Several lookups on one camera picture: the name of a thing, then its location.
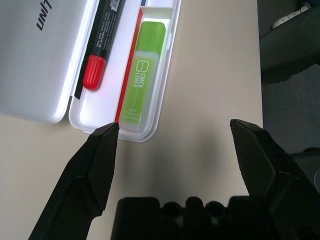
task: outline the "black marker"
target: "black marker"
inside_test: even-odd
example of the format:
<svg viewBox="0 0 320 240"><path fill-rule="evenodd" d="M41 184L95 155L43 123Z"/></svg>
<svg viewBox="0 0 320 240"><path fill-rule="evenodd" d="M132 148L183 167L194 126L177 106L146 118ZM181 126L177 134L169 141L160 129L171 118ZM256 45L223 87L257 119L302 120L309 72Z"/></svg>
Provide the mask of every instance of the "black marker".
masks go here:
<svg viewBox="0 0 320 240"><path fill-rule="evenodd" d="M83 86L93 91L100 87L125 4L125 0L102 1L105 1L103 14L83 78Z"/></svg>

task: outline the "beige table surface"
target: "beige table surface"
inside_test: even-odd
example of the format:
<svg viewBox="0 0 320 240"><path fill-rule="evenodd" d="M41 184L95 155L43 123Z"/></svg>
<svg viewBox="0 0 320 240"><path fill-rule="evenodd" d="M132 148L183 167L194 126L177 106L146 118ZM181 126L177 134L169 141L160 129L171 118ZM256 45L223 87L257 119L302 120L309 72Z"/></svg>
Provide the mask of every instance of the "beige table surface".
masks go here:
<svg viewBox="0 0 320 240"><path fill-rule="evenodd" d="M113 183L89 240L110 239L117 202L190 196L228 203L245 195L229 122L262 125L256 0L182 0L158 129L119 141ZM0 239L27 239L69 159L88 135L68 119L0 116Z"/></svg>

